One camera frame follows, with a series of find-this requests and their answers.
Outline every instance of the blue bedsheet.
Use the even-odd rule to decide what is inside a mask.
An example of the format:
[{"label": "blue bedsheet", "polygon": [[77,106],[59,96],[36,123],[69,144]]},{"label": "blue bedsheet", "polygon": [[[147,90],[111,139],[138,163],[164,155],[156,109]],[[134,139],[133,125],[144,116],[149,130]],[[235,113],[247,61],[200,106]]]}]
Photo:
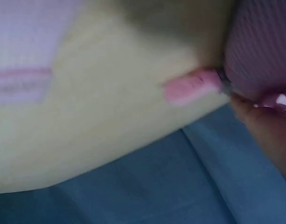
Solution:
[{"label": "blue bedsheet", "polygon": [[0,224],[286,224],[286,183],[226,106],[82,176],[0,195]]}]

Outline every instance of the skin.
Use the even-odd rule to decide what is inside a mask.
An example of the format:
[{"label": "skin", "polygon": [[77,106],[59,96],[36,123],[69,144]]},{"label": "skin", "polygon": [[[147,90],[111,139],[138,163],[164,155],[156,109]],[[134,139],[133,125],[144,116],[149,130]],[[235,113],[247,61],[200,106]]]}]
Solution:
[{"label": "skin", "polygon": [[261,149],[286,180],[286,113],[272,108],[255,108],[254,103],[237,94],[231,105],[259,143]]}]

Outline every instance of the blurry surface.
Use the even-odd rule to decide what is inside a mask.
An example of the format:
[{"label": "blurry surface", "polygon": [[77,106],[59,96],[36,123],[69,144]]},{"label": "blurry surface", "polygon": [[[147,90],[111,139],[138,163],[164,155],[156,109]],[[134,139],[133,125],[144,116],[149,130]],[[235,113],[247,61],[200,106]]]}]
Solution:
[{"label": "blurry surface", "polygon": [[224,104],[173,108],[162,96],[167,80],[220,63],[232,1],[198,2],[88,1],[45,102],[0,108],[0,192],[74,177]]},{"label": "blurry surface", "polygon": [[241,1],[226,48],[226,74],[245,96],[286,92],[286,0]]}]

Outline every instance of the pink object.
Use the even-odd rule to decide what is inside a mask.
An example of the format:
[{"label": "pink object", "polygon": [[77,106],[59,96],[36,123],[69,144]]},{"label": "pink object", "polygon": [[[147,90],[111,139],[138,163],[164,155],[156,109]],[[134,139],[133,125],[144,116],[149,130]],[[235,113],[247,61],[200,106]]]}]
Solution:
[{"label": "pink object", "polygon": [[199,70],[169,81],[164,86],[165,99],[175,106],[182,106],[208,94],[218,92],[223,83],[215,70]]},{"label": "pink object", "polygon": [[82,0],[0,0],[0,104],[44,98],[56,50]]}]

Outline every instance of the pink fabric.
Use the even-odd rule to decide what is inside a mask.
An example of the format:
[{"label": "pink fabric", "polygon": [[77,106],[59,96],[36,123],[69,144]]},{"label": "pink fabric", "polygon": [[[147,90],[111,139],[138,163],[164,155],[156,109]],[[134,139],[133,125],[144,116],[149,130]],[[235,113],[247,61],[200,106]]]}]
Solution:
[{"label": "pink fabric", "polygon": [[238,2],[225,51],[226,75],[244,96],[274,105],[286,94],[286,0]]},{"label": "pink fabric", "polygon": [[215,70],[194,71],[187,76],[169,81],[165,86],[165,99],[182,106],[208,94],[218,92],[223,83]]},{"label": "pink fabric", "polygon": [[82,0],[0,0],[0,104],[42,100]]}]

